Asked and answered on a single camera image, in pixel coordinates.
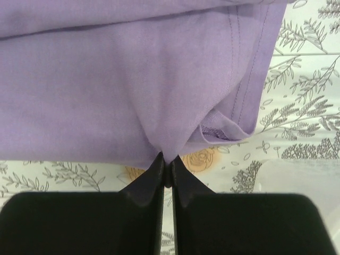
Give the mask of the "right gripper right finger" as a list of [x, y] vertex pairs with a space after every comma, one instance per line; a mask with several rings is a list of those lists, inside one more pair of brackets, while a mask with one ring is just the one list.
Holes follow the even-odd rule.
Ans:
[[171, 162], [176, 254], [335, 254], [315, 204], [301, 194], [216, 193]]

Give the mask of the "purple t shirt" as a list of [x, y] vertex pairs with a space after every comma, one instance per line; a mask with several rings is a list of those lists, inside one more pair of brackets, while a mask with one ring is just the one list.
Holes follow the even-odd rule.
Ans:
[[255, 130], [287, 1], [1, 1], [1, 159], [148, 168]]

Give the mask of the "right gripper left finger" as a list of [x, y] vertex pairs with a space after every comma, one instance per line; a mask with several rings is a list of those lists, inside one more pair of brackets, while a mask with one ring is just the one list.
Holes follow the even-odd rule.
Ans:
[[21, 192], [1, 210], [1, 254], [159, 254], [164, 158], [118, 192]]

